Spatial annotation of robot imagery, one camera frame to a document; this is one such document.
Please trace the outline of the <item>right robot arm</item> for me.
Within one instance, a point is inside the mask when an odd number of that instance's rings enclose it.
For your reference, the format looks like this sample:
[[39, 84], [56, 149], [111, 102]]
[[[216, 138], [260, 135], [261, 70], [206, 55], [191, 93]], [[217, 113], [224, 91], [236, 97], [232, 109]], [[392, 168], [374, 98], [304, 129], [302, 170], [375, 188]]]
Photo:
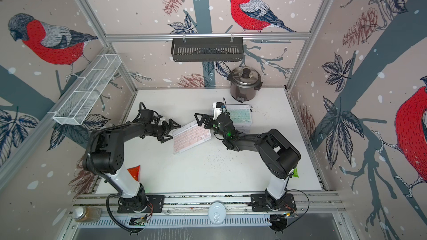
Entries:
[[219, 134], [222, 144], [232, 151], [253, 151], [260, 155], [261, 160], [272, 174], [265, 191], [265, 203], [261, 208], [279, 211], [290, 205], [286, 203], [287, 185], [294, 175], [299, 161], [300, 152], [276, 129], [267, 133], [247, 134], [238, 131], [229, 112], [219, 114], [217, 118], [208, 114], [196, 113], [198, 126]]

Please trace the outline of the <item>pink keyboard back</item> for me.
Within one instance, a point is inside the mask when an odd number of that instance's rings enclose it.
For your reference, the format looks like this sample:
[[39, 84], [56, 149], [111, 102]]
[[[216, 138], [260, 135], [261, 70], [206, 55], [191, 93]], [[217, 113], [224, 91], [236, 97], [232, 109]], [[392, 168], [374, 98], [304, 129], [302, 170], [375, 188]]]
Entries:
[[197, 121], [176, 129], [172, 132], [173, 154], [185, 152], [191, 148], [211, 140], [211, 131], [197, 124]]

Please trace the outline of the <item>green keyboard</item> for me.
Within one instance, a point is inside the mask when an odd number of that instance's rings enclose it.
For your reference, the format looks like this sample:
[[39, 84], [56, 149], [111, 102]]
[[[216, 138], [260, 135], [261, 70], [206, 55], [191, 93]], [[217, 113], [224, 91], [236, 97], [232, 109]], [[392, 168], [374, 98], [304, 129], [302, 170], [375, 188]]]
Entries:
[[252, 125], [252, 108], [247, 104], [230, 104], [226, 106], [235, 127], [250, 127]]

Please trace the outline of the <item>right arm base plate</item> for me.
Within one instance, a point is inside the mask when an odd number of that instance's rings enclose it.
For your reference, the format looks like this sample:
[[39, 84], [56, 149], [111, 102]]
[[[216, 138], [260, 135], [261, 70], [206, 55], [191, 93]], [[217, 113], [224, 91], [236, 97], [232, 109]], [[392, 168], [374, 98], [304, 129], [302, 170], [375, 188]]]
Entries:
[[296, 212], [294, 195], [285, 193], [278, 200], [265, 191], [264, 193], [254, 193], [250, 195], [251, 201], [249, 206], [253, 212]]

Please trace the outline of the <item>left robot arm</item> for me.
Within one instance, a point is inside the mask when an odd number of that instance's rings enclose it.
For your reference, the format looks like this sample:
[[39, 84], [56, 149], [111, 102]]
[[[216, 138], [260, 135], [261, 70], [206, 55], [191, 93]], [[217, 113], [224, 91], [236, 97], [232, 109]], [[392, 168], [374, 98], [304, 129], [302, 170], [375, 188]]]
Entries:
[[119, 202], [145, 209], [149, 200], [143, 185], [123, 166], [125, 142], [154, 137], [160, 143], [172, 139], [170, 132], [181, 128], [174, 120], [164, 119], [156, 111], [142, 108], [131, 122], [93, 131], [83, 157], [83, 169], [102, 177], [117, 193]]

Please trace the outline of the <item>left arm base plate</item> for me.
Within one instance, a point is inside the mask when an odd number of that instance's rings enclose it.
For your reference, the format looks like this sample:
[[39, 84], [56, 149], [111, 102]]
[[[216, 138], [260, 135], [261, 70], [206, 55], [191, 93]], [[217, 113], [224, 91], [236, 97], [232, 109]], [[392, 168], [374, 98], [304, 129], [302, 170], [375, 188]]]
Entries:
[[161, 213], [165, 197], [164, 195], [144, 195], [132, 198], [119, 198], [118, 213]]

